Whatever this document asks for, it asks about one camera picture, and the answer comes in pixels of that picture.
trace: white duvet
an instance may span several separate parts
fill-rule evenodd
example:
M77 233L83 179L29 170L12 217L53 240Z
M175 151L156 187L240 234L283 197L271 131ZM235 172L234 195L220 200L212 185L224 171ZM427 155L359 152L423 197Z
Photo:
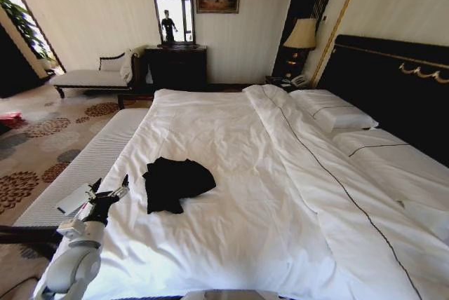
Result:
M217 186L184 200L183 214L147 214L142 174L159 156L197 161ZM449 247L407 218L274 86L158 91L100 190L115 189L125 174L131 190L109 212L86 299L200 289L449 299Z

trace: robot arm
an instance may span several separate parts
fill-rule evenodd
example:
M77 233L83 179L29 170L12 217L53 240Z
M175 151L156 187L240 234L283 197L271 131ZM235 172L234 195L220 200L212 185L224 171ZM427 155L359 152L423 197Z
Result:
M48 267L45 283L35 299L54 299L56 294L63 295L62 299L67 300L83 297L87 286L100 270L100 247L109 208L128 192L126 175L115 191L89 193L89 203L93 207L82 221L73 219L61 223L58 232L70 239L69 249Z

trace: white wall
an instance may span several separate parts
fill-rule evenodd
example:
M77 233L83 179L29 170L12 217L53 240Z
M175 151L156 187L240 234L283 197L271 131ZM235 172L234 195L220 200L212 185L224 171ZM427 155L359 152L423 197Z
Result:
M160 43L153 0L26 0L67 71L101 55ZM195 14L209 81L252 83L271 74L290 0L240 0L235 15Z
M330 0L328 22L319 30L317 49L309 55L306 72L313 74L344 0ZM371 36L449 45L449 0L351 0L337 34ZM322 74L332 46L319 70Z

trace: black clothing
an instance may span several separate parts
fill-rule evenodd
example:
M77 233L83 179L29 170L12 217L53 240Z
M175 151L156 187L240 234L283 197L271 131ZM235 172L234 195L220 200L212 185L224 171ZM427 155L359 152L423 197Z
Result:
M147 191L147 213L166 210L182 214L180 198L191 198L215 187L212 174L199 163L189 159L173 161L158 158L147 164L143 174Z
M175 23L171 18L164 18L162 20L162 25L166 30L167 36L166 40L167 42L174 42L175 37L173 36L173 27L175 26Z

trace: patterned carpet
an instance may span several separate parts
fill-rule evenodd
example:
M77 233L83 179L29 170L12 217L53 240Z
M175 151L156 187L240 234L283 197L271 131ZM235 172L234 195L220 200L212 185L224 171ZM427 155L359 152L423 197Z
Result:
M119 109L114 94L65 92L61 100L45 85L0 100L0 114L20 111L24 120L0 135L1 225L12 225ZM125 102L127 108L150 104ZM0 294L40 277L47 263L21 245L0 245ZM35 283L29 280L2 299L26 299Z

